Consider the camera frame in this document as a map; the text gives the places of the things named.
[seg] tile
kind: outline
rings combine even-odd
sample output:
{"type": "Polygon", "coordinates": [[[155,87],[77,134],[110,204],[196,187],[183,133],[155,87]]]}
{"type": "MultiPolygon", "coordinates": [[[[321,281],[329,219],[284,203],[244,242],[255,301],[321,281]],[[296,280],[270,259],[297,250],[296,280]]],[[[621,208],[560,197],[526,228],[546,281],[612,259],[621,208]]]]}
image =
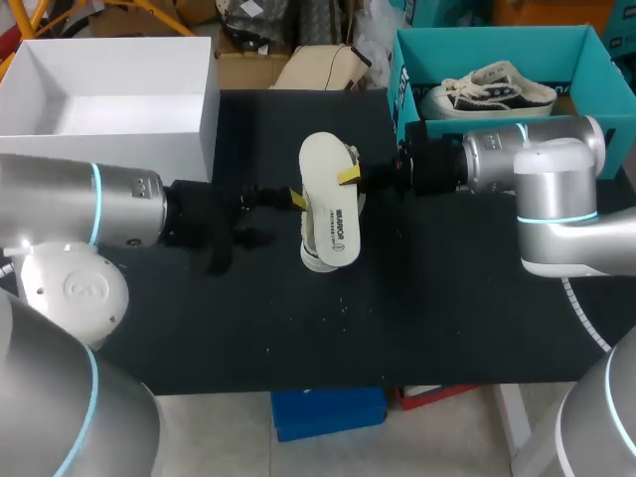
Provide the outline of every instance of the tile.
{"type": "Polygon", "coordinates": [[[490,389],[410,411],[384,424],[279,443],[271,477],[508,477],[506,442],[490,389]]]}
{"type": "Polygon", "coordinates": [[[269,475],[269,393],[158,399],[168,428],[163,477],[269,475]]]}
{"type": "Polygon", "coordinates": [[[565,398],[572,386],[574,383],[519,385],[531,430],[535,429],[556,401],[562,401],[565,398]]]}

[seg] beige object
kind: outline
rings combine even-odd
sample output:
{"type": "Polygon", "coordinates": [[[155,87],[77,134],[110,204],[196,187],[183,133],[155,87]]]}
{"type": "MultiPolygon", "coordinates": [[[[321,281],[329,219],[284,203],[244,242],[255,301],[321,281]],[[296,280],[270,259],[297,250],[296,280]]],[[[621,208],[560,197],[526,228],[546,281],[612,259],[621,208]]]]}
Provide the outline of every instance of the beige object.
{"type": "MultiPolygon", "coordinates": [[[[179,21],[177,9],[172,0],[150,0],[155,7],[175,21],[179,21]]],[[[165,23],[155,18],[143,8],[128,8],[124,10],[114,5],[107,5],[98,16],[88,18],[90,33],[96,38],[133,37],[161,37],[173,35],[175,31],[165,23]]]]}
{"type": "Polygon", "coordinates": [[[370,65],[346,45],[298,47],[273,89],[351,89],[370,65]]]}

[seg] cardboard box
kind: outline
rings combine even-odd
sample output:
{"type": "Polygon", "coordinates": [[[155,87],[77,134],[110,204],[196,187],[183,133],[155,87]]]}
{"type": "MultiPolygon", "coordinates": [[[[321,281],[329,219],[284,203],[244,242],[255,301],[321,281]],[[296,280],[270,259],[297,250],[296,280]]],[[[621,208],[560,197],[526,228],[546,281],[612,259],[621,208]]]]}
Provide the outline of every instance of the cardboard box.
{"type": "Polygon", "coordinates": [[[495,0],[493,25],[584,25],[600,36],[605,30],[614,0],[495,0]]]}
{"type": "Polygon", "coordinates": [[[217,16],[215,0],[177,0],[177,13],[187,27],[196,27],[217,16]]]}
{"type": "Polygon", "coordinates": [[[268,89],[276,83],[290,56],[290,51],[267,55],[241,52],[220,31],[215,51],[219,60],[219,86],[221,89],[268,89]]]}
{"type": "Polygon", "coordinates": [[[219,89],[210,38],[23,42],[0,83],[0,152],[212,177],[219,89]]]}
{"type": "MultiPolygon", "coordinates": [[[[600,123],[608,141],[600,178],[613,178],[636,138],[636,97],[588,26],[398,31],[388,90],[397,143],[404,139],[407,123],[420,121],[419,103],[431,87],[499,60],[511,61],[522,75],[552,86],[563,96],[555,113],[565,109],[593,116],[600,123]]],[[[426,127],[431,137],[440,137],[520,120],[530,119],[430,120],[426,127]]]]}
{"type": "MultiPolygon", "coordinates": [[[[149,1],[177,22],[180,21],[173,0],[149,1]]],[[[117,6],[106,5],[99,15],[89,17],[88,22],[90,33],[95,38],[177,35],[172,28],[157,20],[143,8],[128,7],[124,10],[117,6]]]]}
{"type": "Polygon", "coordinates": [[[612,58],[636,52],[636,1],[616,0],[603,33],[612,58]]]}

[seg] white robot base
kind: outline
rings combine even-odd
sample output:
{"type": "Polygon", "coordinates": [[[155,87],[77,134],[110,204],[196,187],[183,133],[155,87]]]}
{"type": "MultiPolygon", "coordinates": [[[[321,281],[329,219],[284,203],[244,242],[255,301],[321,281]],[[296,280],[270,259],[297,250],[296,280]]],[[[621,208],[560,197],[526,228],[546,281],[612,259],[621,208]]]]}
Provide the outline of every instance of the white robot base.
{"type": "Polygon", "coordinates": [[[43,243],[5,249],[20,297],[82,343],[98,348],[128,307],[119,269],[86,243],[43,243]]]}

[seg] white sneaker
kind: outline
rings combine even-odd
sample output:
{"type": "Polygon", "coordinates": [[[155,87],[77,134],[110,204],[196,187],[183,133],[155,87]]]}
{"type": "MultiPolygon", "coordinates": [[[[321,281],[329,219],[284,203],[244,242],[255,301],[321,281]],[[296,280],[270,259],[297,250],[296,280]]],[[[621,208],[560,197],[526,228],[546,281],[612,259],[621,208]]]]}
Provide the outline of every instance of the white sneaker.
{"type": "Polygon", "coordinates": [[[497,62],[462,79],[445,79],[421,102],[425,119],[549,116],[557,93],[497,62]]]}

